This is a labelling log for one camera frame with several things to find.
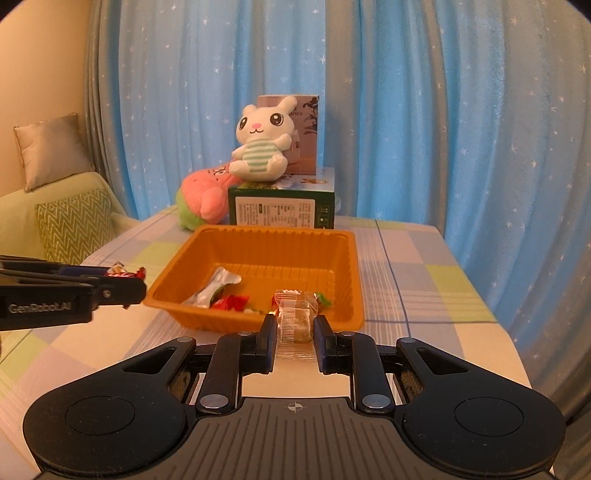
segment pink plush toy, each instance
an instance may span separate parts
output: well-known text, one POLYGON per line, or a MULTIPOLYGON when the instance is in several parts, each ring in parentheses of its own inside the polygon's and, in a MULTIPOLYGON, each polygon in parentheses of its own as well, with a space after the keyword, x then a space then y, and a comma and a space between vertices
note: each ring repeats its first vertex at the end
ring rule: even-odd
POLYGON ((195 230, 204 223, 219 223, 228 214, 228 188, 239 184, 228 162, 188 175, 176 196, 181 226, 195 230))

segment white plush bunny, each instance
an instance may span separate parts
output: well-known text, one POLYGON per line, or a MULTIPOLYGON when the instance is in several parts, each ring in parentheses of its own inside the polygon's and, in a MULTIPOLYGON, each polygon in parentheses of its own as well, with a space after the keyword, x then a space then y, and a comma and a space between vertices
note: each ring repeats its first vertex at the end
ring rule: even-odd
POLYGON ((282 152, 291 145, 290 113, 296 105, 296 97, 290 95, 274 107, 244 107, 236 127, 242 146, 232 152, 230 174, 248 181, 275 181, 284 174, 287 159, 282 152))

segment product label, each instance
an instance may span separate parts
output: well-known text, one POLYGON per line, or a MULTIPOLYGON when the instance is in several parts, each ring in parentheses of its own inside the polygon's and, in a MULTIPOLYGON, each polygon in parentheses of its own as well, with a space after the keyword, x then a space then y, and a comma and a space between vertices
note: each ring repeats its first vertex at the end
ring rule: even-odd
POLYGON ((237 197, 236 224, 314 228, 315 201, 270 197, 237 197))

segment chevron pattern pillow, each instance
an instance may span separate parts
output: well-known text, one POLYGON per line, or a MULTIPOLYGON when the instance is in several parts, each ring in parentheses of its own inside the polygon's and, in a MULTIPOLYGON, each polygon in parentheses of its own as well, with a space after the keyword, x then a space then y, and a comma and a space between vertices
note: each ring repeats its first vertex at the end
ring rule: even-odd
POLYGON ((111 199, 94 189, 64 199, 35 205, 47 260, 79 265, 115 236, 111 199))

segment orange plastic tray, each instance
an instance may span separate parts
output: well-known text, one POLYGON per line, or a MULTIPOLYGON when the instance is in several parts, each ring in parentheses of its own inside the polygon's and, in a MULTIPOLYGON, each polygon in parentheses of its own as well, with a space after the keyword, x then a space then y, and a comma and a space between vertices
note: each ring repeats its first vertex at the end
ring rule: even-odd
POLYGON ((264 315, 182 305, 201 290, 218 266, 242 277, 225 294, 248 295, 254 310, 268 312, 276 290, 323 293, 322 310, 335 331, 364 322, 355 236, 324 229, 202 226, 180 248, 148 290, 144 304, 163 309, 185 327, 233 333, 258 331, 264 315))

